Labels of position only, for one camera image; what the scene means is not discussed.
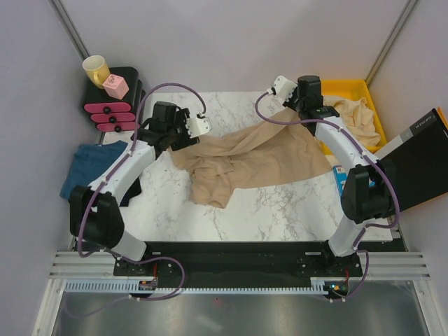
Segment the tan beige t shirt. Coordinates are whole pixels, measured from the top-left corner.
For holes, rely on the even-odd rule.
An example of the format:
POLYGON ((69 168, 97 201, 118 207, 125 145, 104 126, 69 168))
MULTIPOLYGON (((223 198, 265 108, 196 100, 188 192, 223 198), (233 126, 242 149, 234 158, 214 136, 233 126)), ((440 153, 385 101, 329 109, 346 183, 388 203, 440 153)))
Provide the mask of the tan beige t shirt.
POLYGON ((237 188, 261 188, 314 178, 331 170, 311 133, 289 108, 222 137, 172 151, 176 168, 189 173, 190 200, 224 209, 237 188))

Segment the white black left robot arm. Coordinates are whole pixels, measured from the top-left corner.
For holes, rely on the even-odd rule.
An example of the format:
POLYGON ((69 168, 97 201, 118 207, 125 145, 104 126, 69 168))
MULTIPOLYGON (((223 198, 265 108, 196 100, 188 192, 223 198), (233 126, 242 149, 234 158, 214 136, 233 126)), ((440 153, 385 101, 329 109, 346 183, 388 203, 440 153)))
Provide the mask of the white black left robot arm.
POLYGON ((178 151, 200 142, 211 126, 203 113, 159 101, 152 116, 135 130, 131 142, 114 163, 86 187, 77 185, 70 194, 70 231, 78 240, 82 258, 83 242, 96 244, 115 256, 129 260, 138 275, 153 269, 147 244, 125 229, 120 212, 123 197, 143 171, 170 149, 178 151))

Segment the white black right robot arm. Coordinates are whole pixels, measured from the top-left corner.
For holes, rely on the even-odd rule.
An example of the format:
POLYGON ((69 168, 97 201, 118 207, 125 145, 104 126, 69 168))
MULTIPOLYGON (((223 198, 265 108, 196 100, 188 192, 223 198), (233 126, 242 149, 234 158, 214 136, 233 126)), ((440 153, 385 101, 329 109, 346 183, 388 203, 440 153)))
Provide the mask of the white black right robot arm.
POLYGON ((378 218, 399 217, 400 205, 392 184, 395 168, 368 151, 349 132, 340 113, 324 104, 318 76, 301 76, 296 81, 278 76, 273 91, 329 147, 346 172, 341 196, 344 215, 328 240, 330 252, 320 259, 326 274, 337 275, 346 267, 344 257, 355 252, 368 228, 378 226, 378 218))

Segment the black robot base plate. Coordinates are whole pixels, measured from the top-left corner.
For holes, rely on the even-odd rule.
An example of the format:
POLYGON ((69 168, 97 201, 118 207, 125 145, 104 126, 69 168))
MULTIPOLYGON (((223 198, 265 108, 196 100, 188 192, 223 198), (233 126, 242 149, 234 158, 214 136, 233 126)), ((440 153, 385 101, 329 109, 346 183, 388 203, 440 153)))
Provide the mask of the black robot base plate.
POLYGON ((117 261, 116 276, 155 276, 159 287, 298 288, 311 279, 359 277, 360 258, 331 255, 324 242, 161 242, 148 243, 146 258, 161 261, 133 265, 117 261))

